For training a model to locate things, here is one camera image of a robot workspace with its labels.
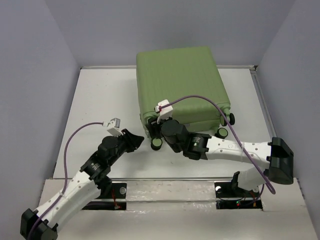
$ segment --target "gray wall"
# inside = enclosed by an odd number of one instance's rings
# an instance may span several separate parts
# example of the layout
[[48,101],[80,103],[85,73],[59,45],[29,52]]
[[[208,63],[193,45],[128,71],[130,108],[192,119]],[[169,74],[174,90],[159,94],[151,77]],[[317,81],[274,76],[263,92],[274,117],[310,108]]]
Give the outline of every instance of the gray wall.
[[297,0],[258,74],[278,136],[293,148],[295,173],[320,237],[320,1]]
[[53,172],[79,66],[43,0],[0,6],[0,239],[22,239]]
[[208,45],[257,65],[294,0],[45,0],[81,66],[135,65],[140,51]]

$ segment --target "white table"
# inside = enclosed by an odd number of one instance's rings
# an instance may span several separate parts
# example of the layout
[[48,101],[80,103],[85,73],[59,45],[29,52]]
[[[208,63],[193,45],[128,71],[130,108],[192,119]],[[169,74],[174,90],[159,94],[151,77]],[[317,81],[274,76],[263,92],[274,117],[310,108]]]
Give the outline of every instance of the white table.
[[[249,69],[219,69],[235,115],[234,129],[241,141],[270,140],[267,124]],[[89,122],[121,119],[121,128],[145,136],[139,118],[135,68],[82,69],[76,86],[53,177],[64,178],[63,152],[69,136]],[[72,139],[67,153],[68,174],[72,177],[107,136],[105,128],[90,126]],[[234,140],[229,131],[229,140]],[[228,160],[194,161],[163,144],[153,151],[145,140],[134,153],[124,154],[111,168],[112,179],[224,178],[250,168],[247,163]]]

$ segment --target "black wheel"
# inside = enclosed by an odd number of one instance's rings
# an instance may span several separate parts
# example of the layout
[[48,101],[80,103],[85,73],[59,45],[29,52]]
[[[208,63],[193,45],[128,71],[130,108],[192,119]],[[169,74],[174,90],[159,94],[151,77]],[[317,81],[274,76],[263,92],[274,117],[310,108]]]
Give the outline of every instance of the black wheel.
[[151,140],[151,148],[155,151],[158,151],[159,149],[161,149],[162,146],[162,139],[161,138],[153,138]]
[[220,115],[220,123],[223,127],[227,126],[227,122],[225,121],[225,119],[222,115]]
[[228,131],[227,129],[221,127],[218,129],[218,131],[216,131],[216,134],[214,136],[219,139],[225,139],[228,136]]
[[235,125],[235,122],[236,122],[235,115],[233,113],[230,113],[229,117],[230,117],[230,124]]

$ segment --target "white connector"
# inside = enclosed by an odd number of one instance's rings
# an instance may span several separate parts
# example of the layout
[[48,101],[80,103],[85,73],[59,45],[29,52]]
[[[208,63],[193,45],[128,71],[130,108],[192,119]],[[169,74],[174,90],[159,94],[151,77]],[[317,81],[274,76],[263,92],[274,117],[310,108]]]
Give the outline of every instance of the white connector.
[[120,119],[119,118],[113,118],[109,122],[104,121],[103,127],[106,127],[106,130],[114,137],[118,137],[123,135],[120,128]]
[[174,111],[172,106],[167,106],[167,107],[161,108],[161,109],[159,108],[160,106],[165,106],[167,104],[169,104],[169,101],[166,99],[161,102],[158,102],[158,105],[155,106],[155,108],[154,108],[155,112],[157,114],[160,113],[158,116],[158,119],[156,121],[157,123],[160,123],[161,119],[165,120],[165,119],[172,117],[172,112]]

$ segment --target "black bracket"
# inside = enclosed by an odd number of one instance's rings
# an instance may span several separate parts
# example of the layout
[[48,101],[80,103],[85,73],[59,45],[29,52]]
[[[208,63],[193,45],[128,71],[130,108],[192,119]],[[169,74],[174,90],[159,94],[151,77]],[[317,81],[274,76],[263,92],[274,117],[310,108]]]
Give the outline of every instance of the black bracket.
[[[37,211],[32,211],[28,208],[21,216],[20,234],[24,239],[28,238],[31,228],[38,220]],[[48,220],[40,220],[39,224],[32,232],[32,240],[56,240],[58,238],[56,224],[53,228],[49,227]]]
[[160,122],[160,124],[157,123],[157,120],[158,120],[157,116],[151,117],[147,120],[147,123],[145,125],[146,129],[149,132],[151,139],[161,139],[162,138],[161,126],[162,126],[163,122],[165,122],[167,120],[162,120]]
[[280,137],[273,137],[271,156],[267,158],[270,162],[269,169],[265,175],[276,184],[290,185],[294,183],[294,152]]

